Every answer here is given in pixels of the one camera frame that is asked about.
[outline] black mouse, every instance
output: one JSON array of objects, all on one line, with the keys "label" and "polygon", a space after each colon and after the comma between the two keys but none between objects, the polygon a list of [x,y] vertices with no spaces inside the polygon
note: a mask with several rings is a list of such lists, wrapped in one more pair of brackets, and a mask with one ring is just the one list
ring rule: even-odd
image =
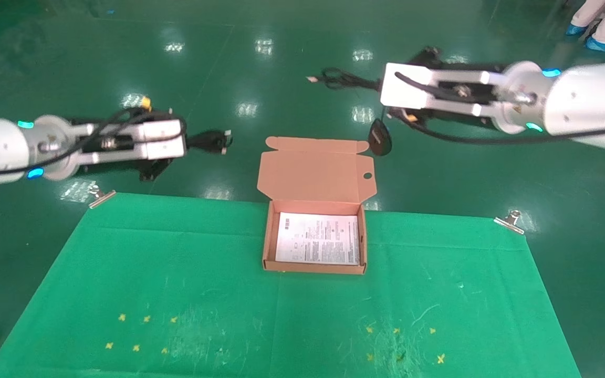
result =
[{"label": "black mouse", "polygon": [[389,129],[379,118],[372,122],[368,132],[368,144],[370,144],[370,151],[377,156],[385,156],[391,152]]}]

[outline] instruction paper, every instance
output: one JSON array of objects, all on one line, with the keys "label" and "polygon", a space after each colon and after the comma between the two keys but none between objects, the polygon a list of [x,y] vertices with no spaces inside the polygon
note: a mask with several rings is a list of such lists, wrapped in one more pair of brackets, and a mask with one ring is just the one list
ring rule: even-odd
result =
[{"label": "instruction paper", "polygon": [[358,265],[356,215],[281,213],[276,261]]}]

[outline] blue indicator light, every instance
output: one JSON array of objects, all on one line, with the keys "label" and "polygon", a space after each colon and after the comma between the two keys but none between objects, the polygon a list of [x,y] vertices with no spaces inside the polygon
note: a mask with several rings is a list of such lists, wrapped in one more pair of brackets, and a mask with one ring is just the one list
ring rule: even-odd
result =
[{"label": "blue indicator light", "polygon": [[559,75],[561,75],[560,69],[552,68],[552,69],[543,70],[543,76],[545,76],[545,77],[555,77],[555,76],[559,76]]},{"label": "blue indicator light", "polygon": [[529,129],[538,131],[538,132],[543,132],[543,129],[535,123],[526,122],[526,127],[528,127]]},{"label": "blue indicator light", "polygon": [[34,168],[33,170],[27,172],[27,180],[33,180],[33,179],[36,179],[37,177],[41,177],[43,175],[44,175],[43,168]]},{"label": "blue indicator light", "polygon": [[23,129],[31,129],[34,127],[34,122],[18,121],[17,126],[22,127]]}]

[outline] yellow connector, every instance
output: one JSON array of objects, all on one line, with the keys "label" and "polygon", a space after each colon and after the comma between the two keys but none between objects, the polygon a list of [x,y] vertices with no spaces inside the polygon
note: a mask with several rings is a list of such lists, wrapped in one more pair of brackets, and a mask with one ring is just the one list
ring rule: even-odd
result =
[{"label": "yellow connector", "polygon": [[141,107],[151,112],[151,109],[153,109],[151,108],[151,99],[144,96],[144,98],[141,99]]}]

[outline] metal clip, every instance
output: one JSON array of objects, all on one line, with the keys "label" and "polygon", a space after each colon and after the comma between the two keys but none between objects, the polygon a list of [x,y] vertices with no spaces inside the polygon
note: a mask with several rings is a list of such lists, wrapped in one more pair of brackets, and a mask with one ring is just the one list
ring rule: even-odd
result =
[{"label": "metal clip", "polygon": [[116,195],[116,191],[111,191],[111,192],[108,192],[107,194],[104,194],[104,192],[101,191],[101,189],[99,189],[99,187],[97,185],[91,185],[88,188],[88,193],[95,196],[95,201],[88,205],[89,208],[96,208],[100,204],[105,203],[105,201],[107,201],[109,198]]},{"label": "metal clip", "polygon": [[519,210],[511,210],[506,218],[501,219],[496,217],[494,218],[494,222],[506,227],[507,229],[513,230],[520,235],[524,235],[524,230],[515,225],[519,219],[519,216]]}]

